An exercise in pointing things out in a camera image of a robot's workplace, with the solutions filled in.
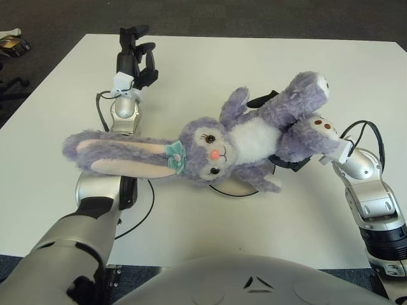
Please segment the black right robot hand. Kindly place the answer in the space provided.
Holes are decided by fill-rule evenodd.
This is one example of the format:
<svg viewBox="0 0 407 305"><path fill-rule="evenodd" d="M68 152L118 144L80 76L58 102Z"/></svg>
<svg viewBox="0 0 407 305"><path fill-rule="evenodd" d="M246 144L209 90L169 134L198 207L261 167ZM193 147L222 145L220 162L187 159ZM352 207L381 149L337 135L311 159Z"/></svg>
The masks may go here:
<svg viewBox="0 0 407 305"><path fill-rule="evenodd" d="M263 95L258 98L251 99L246 103L246 106L251 109L257 109L262 107L267 101L270 99L276 97L279 94L279 92L272 90L268 95ZM268 159L275 165L279 166L281 168L288 168L291 169L294 172L298 172L301 170L311 159L311 157L307 157L301 161L293 162L293 161L284 161L280 159L278 156L271 155L268 157Z"/></svg>

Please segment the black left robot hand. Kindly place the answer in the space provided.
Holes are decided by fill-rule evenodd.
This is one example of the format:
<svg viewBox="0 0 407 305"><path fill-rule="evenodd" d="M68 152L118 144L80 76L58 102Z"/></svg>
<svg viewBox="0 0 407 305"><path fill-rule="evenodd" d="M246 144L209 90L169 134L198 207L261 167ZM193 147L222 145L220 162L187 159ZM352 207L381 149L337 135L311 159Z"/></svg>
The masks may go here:
<svg viewBox="0 0 407 305"><path fill-rule="evenodd" d="M134 78L133 87L138 90L152 85L158 79L158 70L155 67L153 56L155 43L136 45L136 41L148 32L148 25L120 29L121 51L117 55L116 72L132 76Z"/></svg>

